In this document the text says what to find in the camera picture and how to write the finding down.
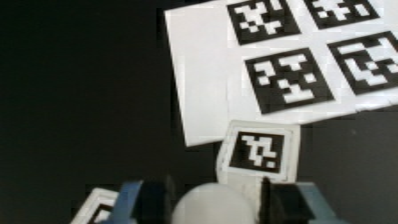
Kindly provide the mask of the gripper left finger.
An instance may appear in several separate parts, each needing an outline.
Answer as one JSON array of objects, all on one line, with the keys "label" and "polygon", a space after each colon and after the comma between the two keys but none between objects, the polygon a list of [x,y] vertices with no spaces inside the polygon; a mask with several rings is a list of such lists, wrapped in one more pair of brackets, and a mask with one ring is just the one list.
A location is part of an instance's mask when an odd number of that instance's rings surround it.
[{"label": "gripper left finger", "polygon": [[130,180],[122,185],[109,224],[171,224],[175,182],[162,179]]}]

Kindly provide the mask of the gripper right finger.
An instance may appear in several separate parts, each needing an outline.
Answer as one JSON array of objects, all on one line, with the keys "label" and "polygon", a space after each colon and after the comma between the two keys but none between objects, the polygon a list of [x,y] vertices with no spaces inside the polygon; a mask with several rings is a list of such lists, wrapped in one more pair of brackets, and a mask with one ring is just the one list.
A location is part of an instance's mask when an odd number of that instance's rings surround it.
[{"label": "gripper right finger", "polygon": [[313,182],[274,183],[264,179],[260,224],[351,224]]}]

